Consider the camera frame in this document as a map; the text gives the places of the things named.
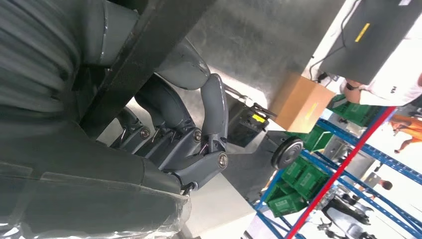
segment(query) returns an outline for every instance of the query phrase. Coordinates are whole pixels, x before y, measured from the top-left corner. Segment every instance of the black metal frame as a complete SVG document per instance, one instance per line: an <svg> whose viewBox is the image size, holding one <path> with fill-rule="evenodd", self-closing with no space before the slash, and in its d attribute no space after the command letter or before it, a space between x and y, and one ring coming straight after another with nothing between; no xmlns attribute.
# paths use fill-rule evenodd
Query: black metal frame
<svg viewBox="0 0 422 239"><path fill-rule="evenodd" d="M216 0L150 0L80 122L97 138Z"/></svg>

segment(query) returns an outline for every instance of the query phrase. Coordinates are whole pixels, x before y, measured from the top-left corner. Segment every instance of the hand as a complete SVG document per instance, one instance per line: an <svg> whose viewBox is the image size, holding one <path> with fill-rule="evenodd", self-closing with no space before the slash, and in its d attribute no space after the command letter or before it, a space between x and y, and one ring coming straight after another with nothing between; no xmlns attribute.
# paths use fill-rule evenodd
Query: hand
<svg viewBox="0 0 422 239"><path fill-rule="evenodd" d="M353 81L353 80L350 80L350 79L346 79L346 81L353 87L359 87L359 86L362 85L359 82L356 82L356 81Z"/></svg>

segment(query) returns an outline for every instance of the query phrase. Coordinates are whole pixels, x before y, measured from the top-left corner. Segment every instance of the wheel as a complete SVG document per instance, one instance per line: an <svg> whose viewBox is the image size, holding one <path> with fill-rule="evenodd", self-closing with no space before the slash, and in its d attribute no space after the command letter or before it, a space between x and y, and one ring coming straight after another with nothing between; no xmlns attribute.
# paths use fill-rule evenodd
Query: wheel
<svg viewBox="0 0 422 239"><path fill-rule="evenodd" d="M277 170L286 168L298 158L302 148L303 141L299 137L292 136L286 139L274 152L271 164Z"/></svg>

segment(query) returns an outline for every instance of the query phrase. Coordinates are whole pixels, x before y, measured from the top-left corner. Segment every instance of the yellow label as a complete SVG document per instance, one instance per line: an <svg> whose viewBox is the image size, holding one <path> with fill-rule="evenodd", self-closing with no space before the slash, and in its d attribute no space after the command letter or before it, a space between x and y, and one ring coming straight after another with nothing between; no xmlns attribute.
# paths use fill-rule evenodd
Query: yellow label
<svg viewBox="0 0 422 239"><path fill-rule="evenodd" d="M256 119L256 121L261 122L261 123L265 122L265 119L257 114L252 115L252 118Z"/></svg>
<svg viewBox="0 0 422 239"><path fill-rule="evenodd" d="M370 23L365 24L365 26L362 28L362 30L360 31L359 35L355 39L355 42L359 42L360 41L360 39L362 38L363 34L365 34L366 30L368 29L369 25L371 25L371 24Z"/></svg>
<svg viewBox="0 0 422 239"><path fill-rule="evenodd" d="M309 118L311 117L311 115L314 113L315 109L317 108L318 103L314 103L311 107L311 109L309 109L308 113L305 116L306 120L309 120Z"/></svg>

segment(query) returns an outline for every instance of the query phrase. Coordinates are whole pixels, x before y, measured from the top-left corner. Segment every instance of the cardboard box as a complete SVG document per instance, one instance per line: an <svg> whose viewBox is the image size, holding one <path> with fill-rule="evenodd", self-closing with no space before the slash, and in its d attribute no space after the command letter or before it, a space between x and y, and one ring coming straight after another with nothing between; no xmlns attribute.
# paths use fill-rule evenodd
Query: cardboard box
<svg viewBox="0 0 422 239"><path fill-rule="evenodd" d="M291 73L270 105L273 120L289 132L309 133L335 93L297 73Z"/></svg>

